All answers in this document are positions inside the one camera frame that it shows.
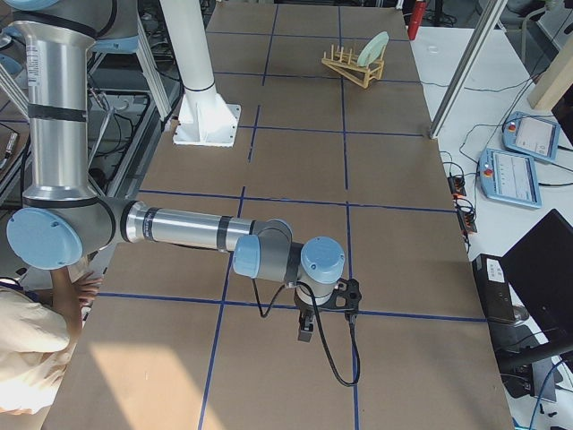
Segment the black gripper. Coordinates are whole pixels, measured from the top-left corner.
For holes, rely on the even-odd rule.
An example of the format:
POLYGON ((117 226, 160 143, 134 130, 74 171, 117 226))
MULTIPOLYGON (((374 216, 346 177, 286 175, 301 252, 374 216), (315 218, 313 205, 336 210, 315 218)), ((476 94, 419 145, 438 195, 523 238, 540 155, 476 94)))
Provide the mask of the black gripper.
POLYGON ((297 293, 294 293, 294 301, 299 309, 297 340, 309 342, 313 334, 313 306, 304 302, 297 293))

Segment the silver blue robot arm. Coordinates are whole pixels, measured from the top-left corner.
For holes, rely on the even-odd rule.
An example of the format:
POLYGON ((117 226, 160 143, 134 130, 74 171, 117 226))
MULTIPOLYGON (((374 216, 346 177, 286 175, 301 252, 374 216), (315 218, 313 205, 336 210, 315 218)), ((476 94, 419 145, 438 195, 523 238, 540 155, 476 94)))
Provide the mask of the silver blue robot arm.
POLYGON ((296 243, 279 219, 258 221, 150 207, 99 195, 90 185, 87 63, 90 51, 140 45, 134 1, 14 1, 27 55, 32 181, 7 224, 27 264, 60 269, 119 242, 150 241, 233 255, 237 274, 295 290, 300 340, 322 332, 320 312, 349 294, 345 254, 328 237, 296 243))

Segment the person's forearm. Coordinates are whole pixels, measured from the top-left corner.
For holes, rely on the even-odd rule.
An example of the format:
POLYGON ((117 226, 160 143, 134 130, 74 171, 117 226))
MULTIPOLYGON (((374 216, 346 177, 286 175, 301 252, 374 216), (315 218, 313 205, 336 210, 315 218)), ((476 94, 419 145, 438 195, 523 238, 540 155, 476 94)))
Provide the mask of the person's forearm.
POLYGON ((81 335, 82 316, 79 298, 66 267, 50 272, 53 293, 53 309, 60 314, 66 323, 71 342, 81 335))

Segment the person's hand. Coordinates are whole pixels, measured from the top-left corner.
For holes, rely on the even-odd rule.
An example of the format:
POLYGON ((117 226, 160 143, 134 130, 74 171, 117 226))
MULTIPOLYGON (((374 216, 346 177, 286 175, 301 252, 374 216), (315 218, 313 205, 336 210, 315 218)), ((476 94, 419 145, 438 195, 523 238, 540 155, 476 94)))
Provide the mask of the person's hand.
POLYGON ((102 282, 103 279, 96 276, 93 271, 83 274, 73 282, 73 288, 80 306, 92 306, 93 301, 99 293, 102 282))

